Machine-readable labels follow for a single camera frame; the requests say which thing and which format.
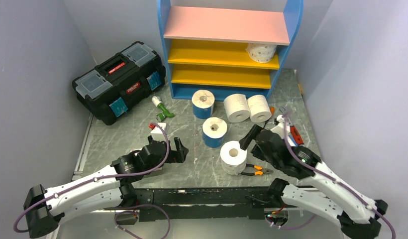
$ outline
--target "red utility knife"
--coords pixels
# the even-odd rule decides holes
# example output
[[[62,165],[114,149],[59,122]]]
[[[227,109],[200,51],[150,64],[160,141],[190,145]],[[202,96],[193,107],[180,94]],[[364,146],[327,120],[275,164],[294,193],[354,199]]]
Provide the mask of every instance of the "red utility knife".
[[[280,111],[284,114],[286,112],[286,109],[284,107],[280,107]],[[288,124],[289,127],[291,128],[292,137],[294,138],[297,145],[304,144],[301,135],[299,134],[298,130],[296,129],[296,127],[294,126],[290,119],[288,119]]]

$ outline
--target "paper roll with blue label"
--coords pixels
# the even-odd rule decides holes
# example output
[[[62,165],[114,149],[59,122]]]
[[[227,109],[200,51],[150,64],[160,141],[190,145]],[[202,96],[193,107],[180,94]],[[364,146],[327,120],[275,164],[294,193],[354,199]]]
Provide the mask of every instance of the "paper roll with blue label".
[[[222,119],[211,117],[203,123],[203,141],[208,147],[220,147],[226,133],[227,124]]]
[[[213,114],[214,95],[210,91],[198,90],[192,95],[192,109],[199,119],[208,119]]]

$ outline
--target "wall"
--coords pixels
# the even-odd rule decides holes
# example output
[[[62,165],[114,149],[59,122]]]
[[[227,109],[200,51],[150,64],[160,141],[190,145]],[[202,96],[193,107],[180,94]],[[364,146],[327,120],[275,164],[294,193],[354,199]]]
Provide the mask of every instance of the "wall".
[[[322,158],[408,238],[408,0],[333,1],[298,77]]]
[[[70,82],[93,66],[61,0],[0,0],[0,238],[28,238],[29,188],[70,181],[89,116]]]
[[[147,43],[163,54],[157,23],[157,0],[64,0],[98,63],[133,41]],[[172,0],[172,5],[283,11],[286,0]],[[300,31],[286,68],[296,68],[332,0],[305,0]]]

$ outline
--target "black toolbox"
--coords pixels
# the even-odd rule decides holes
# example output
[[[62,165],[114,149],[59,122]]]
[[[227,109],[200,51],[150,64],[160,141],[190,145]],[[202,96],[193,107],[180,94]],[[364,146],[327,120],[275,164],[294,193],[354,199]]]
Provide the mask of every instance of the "black toolbox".
[[[111,125],[165,84],[166,69],[156,51],[143,42],[116,53],[74,79],[77,99],[99,120]]]

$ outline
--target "pliers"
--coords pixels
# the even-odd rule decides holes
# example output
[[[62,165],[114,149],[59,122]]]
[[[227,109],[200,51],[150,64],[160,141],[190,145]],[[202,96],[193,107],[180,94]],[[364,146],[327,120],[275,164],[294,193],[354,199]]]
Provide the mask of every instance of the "pliers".
[[[273,173],[273,171],[272,171],[271,169],[263,168],[263,167],[261,167],[261,166],[254,165],[254,164],[250,164],[250,163],[247,163],[247,164],[246,164],[246,167],[255,168],[255,169],[257,169],[258,171],[254,172],[254,173],[245,173],[245,172],[242,172],[242,173],[241,173],[242,175],[246,175],[246,176],[260,175],[260,176],[261,176],[261,175],[263,175],[263,174]]]

